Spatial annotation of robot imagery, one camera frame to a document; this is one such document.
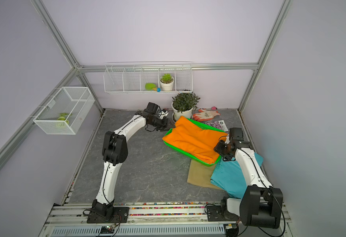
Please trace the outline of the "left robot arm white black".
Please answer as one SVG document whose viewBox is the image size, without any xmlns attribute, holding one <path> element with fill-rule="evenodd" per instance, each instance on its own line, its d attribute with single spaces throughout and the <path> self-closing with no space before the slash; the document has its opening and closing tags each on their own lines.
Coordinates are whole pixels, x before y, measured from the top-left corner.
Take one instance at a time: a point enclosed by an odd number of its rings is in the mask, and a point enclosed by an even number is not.
<svg viewBox="0 0 346 237">
<path fill-rule="evenodd" d="M 168 110 L 149 102 L 146 109 L 137 111 L 125 125 L 106 132 L 102 146 L 103 176 L 90 215 L 96 214 L 106 221 L 113 218 L 115 186 L 122 163 L 128 157 L 128 140 L 141 128 L 149 125 L 154 127 L 154 131 L 165 131 L 171 125 L 168 114 Z"/>
</svg>

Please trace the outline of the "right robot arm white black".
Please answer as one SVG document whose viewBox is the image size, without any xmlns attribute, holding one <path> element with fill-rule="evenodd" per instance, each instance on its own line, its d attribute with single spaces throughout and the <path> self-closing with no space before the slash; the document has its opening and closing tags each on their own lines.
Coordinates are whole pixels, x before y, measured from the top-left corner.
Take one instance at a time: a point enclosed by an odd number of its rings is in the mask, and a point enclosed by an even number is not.
<svg viewBox="0 0 346 237">
<path fill-rule="evenodd" d="M 283 217 L 283 193 L 264 175 L 251 143 L 244 140 L 243 130 L 230 128 L 227 139 L 220 138 L 214 150 L 227 164 L 238 163 L 247 184 L 241 199 L 225 198 L 222 201 L 223 218 L 238 217 L 244 226 L 278 229 Z"/>
</svg>

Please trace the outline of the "teal pants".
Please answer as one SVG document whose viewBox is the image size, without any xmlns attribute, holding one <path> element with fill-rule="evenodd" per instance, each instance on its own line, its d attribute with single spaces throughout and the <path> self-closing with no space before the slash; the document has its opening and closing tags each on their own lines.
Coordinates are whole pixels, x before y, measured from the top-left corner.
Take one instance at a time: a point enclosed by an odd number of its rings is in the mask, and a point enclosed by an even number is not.
<svg viewBox="0 0 346 237">
<path fill-rule="evenodd" d="M 221 160 L 215 167 L 210 180 L 211 184 L 225 190 L 231 198 L 242 199 L 247 189 L 239 163 Z"/>
</svg>

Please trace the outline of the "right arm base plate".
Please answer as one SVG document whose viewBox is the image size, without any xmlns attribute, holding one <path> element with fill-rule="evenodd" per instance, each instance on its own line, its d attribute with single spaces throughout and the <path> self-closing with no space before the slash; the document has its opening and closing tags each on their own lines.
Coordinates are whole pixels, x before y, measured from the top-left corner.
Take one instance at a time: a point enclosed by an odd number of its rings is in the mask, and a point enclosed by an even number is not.
<svg viewBox="0 0 346 237">
<path fill-rule="evenodd" d="M 204 207 L 207 220 L 209 222 L 221 222 L 221 221 L 240 221 L 238 215 L 229 212 L 226 207 L 214 204 L 206 204 Z"/>
</svg>

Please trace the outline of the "tan pants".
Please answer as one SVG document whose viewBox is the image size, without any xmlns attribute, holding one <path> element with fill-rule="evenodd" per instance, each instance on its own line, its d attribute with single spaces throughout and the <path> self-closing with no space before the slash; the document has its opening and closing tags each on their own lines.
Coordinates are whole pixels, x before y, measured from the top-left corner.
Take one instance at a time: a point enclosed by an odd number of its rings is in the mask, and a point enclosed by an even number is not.
<svg viewBox="0 0 346 237">
<path fill-rule="evenodd" d="M 216 185 L 211 183 L 211 176 L 215 169 L 215 165 L 213 166 L 205 166 L 195 160 L 191 160 L 187 183 L 199 186 L 202 188 L 211 188 L 216 190 L 222 190 Z"/>
</svg>

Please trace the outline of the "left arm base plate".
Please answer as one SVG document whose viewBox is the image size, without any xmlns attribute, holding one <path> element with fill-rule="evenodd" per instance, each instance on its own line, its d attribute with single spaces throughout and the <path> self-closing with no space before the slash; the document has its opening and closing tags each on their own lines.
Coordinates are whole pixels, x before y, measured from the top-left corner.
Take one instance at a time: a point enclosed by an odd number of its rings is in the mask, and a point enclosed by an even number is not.
<svg viewBox="0 0 346 237">
<path fill-rule="evenodd" d="M 94 211 L 90 211 L 87 223 L 88 224 L 102 224 L 102 223 L 126 223 L 128 221 L 129 217 L 129 207 L 114 207 L 113 213 L 110 217 L 102 217 L 99 214 L 95 213 Z"/>
</svg>

